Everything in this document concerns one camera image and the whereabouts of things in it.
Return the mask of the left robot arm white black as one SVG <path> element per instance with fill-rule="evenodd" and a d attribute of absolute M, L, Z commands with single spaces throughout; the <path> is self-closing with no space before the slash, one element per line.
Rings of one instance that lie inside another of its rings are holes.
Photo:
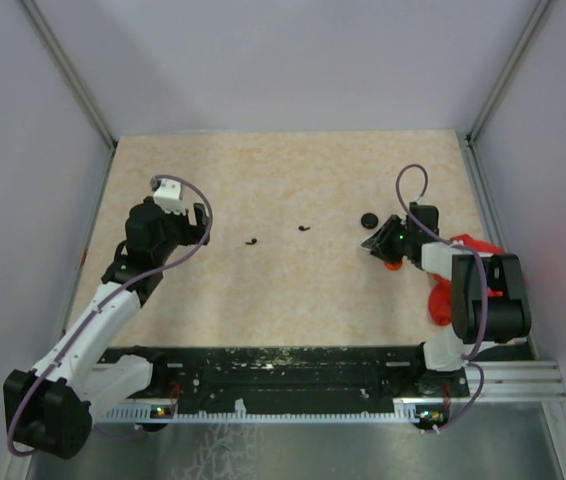
<path fill-rule="evenodd" d="M 3 384 L 7 447 L 15 457 L 45 452 L 74 457 L 94 424 L 133 394 L 157 397 L 171 384 L 165 356 L 134 347 L 111 366 L 95 369 L 110 342 L 141 310 L 164 278 L 206 245 L 213 210 L 202 197 L 192 208 L 178 197 L 153 194 L 131 208 L 96 292 L 73 326 L 29 370 Z"/>

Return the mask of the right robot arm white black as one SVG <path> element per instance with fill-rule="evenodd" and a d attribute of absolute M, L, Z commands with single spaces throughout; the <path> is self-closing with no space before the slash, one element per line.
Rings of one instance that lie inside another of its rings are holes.
<path fill-rule="evenodd" d="M 433 395 L 454 371 L 484 350 L 527 336 L 531 313 L 519 258 L 469 235 L 439 237 L 439 210 L 409 204 L 390 216 L 361 247 L 390 270 L 405 260 L 433 277 L 428 311 L 442 331 L 420 346 L 411 387 Z"/>

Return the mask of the orange earbud charging case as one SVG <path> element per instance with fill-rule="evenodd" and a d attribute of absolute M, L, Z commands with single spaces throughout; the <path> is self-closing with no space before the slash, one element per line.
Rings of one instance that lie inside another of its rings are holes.
<path fill-rule="evenodd" d="M 385 262 L 384 265 L 390 271 L 398 271 L 402 268 L 403 262 Z"/>

